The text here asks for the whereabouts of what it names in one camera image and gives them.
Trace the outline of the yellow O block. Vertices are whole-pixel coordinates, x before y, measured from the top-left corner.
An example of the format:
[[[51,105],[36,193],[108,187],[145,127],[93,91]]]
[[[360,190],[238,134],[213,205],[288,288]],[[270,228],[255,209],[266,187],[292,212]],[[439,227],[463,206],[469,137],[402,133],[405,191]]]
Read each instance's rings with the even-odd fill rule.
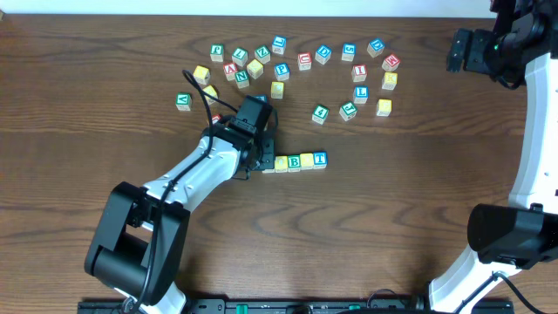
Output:
[[[287,156],[276,156],[275,157],[275,166],[274,166],[276,173],[285,173],[289,169],[288,164],[288,157]]]

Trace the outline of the green B block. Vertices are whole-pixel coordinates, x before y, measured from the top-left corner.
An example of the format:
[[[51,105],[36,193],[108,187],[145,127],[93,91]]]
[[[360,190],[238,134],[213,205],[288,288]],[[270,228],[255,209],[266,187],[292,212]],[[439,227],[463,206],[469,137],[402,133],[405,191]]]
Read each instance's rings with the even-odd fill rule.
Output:
[[[290,173],[300,172],[302,170],[301,166],[301,156],[298,155],[289,155],[287,157],[288,161],[288,171]]]

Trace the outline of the blue T block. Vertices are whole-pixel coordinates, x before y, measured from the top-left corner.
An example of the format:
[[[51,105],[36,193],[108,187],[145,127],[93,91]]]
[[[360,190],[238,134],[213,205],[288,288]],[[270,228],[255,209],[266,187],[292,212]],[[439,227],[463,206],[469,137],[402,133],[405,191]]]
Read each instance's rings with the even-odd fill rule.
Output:
[[[326,152],[314,152],[313,153],[313,168],[322,169],[328,166],[328,155]]]

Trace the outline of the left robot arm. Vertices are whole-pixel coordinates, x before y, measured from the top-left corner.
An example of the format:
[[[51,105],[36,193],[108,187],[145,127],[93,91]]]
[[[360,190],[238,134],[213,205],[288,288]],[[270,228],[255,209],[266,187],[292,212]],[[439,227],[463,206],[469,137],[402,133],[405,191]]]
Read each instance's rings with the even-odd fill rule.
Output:
[[[192,212],[238,170],[272,167],[276,129],[233,122],[207,127],[195,150],[141,187],[109,194],[85,258],[85,272],[126,300],[121,313],[180,313],[187,299],[174,279]]]

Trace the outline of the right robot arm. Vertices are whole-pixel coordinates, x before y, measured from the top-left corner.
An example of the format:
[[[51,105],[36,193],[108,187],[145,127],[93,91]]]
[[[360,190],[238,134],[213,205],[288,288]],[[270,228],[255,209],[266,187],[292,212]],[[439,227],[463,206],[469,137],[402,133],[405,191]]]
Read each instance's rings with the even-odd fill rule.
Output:
[[[502,313],[485,296],[557,258],[557,2],[492,1],[490,10],[490,31],[455,32],[446,69],[526,89],[520,161],[507,204],[473,208],[466,248],[412,305],[426,313]]]

